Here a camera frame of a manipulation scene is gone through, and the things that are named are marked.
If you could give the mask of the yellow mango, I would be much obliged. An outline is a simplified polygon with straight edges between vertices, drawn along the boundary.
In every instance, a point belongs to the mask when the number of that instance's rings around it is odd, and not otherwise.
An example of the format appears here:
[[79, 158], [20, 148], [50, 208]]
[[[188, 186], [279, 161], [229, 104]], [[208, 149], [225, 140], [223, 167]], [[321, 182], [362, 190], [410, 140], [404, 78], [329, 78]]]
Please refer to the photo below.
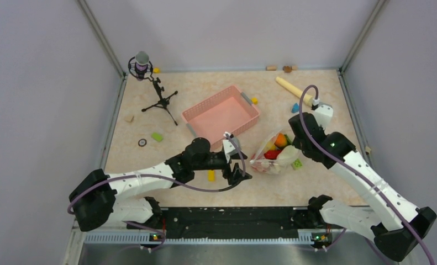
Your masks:
[[265, 145], [265, 148], [264, 148], [264, 151], [265, 152], [267, 152], [267, 151], [273, 151], [273, 150], [276, 150], [277, 149], [277, 147], [276, 147], [276, 145], [273, 143], [273, 142], [268, 142], [266, 145]]

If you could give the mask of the clear dotted zip top bag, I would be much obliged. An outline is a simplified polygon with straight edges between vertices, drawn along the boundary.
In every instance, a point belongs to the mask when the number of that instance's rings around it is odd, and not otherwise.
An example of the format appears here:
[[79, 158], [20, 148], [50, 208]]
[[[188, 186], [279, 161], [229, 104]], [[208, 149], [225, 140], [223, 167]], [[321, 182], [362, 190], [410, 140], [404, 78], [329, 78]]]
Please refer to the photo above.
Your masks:
[[278, 175], [293, 164], [301, 154], [283, 127], [274, 129], [251, 156], [251, 168], [257, 172]]

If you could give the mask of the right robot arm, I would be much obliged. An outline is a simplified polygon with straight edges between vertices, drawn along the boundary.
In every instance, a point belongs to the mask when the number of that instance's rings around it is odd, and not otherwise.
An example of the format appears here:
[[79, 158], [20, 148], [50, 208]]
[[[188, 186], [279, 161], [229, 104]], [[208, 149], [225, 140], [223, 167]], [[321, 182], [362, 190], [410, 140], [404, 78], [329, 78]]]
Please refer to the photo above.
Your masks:
[[430, 207], [419, 208], [401, 196], [370, 167], [345, 135], [326, 134], [313, 114], [299, 113], [288, 122], [295, 135], [293, 146], [343, 179], [371, 208], [364, 211], [327, 195], [313, 197], [308, 212], [312, 226], [328, 223], [349, 229], [396, 262], [403, 261], [420, 245], [430, 264], [434, 264], [423, 241], [437, 218]]

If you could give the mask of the pink plastic basket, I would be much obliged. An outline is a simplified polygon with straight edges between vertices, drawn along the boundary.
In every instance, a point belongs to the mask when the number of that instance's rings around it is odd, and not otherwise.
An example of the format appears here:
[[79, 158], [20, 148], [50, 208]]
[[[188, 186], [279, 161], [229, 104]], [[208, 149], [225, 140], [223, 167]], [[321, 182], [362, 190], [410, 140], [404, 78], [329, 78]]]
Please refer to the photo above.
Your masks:
[[257, 124], [260, 110], [237, 86], [232, 85], [182, 112], [182, 119], [193, 135], [210, 142], [210, 149], [221, 148], [224, 133], [235, 136]]

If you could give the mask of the white radish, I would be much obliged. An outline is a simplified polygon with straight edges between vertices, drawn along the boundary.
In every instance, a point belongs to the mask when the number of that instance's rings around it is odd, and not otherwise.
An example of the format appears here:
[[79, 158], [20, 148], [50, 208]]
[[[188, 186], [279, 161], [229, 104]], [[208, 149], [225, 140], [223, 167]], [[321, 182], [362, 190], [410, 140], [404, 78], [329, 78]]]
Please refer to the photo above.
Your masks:
[[292, 145], [286, 146], [277, 156], [278, 163], [292, 163], [300, 154], [300, 150]]

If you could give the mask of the red chili pepper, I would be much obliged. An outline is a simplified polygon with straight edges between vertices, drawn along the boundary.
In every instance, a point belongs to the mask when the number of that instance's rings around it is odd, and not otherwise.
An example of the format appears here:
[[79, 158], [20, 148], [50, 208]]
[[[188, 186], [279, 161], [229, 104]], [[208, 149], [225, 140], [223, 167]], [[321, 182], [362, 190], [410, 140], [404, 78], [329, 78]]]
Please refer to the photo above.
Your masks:
[[282, 152], [281, 150], [273, 150], [273, 151], [269, 150], [264, 153], [264, 158], [267, 160], [276, 160], [281, 152]]

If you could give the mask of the green orange mango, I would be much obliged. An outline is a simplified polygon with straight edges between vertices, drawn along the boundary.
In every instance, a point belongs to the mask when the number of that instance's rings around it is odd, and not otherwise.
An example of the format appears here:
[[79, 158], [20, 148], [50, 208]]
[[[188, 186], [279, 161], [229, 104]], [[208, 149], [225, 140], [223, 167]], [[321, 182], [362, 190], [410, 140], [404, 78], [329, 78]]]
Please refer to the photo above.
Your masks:
[[283, 150], [286, 146], [290, 144], [291, 140], [286, 134], [279, 133], [275, 138], [274, 145], [280, 150]]

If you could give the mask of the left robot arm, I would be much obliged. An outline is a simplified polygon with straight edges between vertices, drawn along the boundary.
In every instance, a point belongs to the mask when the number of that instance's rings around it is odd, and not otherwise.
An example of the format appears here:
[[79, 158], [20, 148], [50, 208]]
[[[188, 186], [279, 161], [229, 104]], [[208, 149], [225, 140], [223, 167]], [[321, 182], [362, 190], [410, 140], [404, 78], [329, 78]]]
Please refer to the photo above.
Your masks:
[[142, 229], [155, 228], [161, 221], [162, 211], [153, 197], [141, 198], [134, 205], [122, 202], [153, 190], [177, 186], [199, 190], [188, 183], [197, 171], [207, 170], [221, 171], [228, 186], [217, 192], [226, 192], [252, 178], [245, 167], [246, 158], [232, 134], [225, 136], [218, 152], [211, 150], [207, 139], [197, 137], [178, 155], [149, 168], [126, 173], [107, 174], [101, 168], [90, 172], [69, 195], [67, 212], [75, 217], [83, 232], [118, 221], [128, 225], [137, 223]]

